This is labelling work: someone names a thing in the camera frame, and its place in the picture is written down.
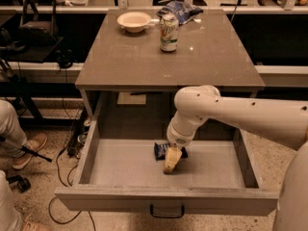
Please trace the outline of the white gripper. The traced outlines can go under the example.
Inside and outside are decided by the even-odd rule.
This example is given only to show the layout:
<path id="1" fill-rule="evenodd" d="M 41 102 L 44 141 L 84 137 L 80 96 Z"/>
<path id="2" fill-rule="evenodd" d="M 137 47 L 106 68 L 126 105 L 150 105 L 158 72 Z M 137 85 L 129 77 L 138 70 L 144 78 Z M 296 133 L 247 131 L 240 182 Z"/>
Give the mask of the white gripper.
<path id="1" fill-rule="evenodd" d="M 190 144 L 194 138 L 196 128 L 193 123 L 181 116 L 174 116 L 167 127 L 167 140 L 176 146 L 167 149 L 164 173 L 172 173 L 182 156 L 179 147 Z"/>

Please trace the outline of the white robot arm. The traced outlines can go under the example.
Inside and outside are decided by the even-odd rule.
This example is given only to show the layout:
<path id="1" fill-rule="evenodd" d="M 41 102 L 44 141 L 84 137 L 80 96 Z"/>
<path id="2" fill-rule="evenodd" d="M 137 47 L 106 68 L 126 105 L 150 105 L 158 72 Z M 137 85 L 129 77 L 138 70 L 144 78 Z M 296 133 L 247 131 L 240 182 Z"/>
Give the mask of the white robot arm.
<path id="1" fill-rule="evenodd" d="M 176 148 L 189 145 L 196 130 L 215 119 L 295 150 L 281 186 L 272 231 L 308 231 L 305 101 L 223 97 L 214 86 L 197 86 L 177 91 L 174 105 L 167 140 Z"/>

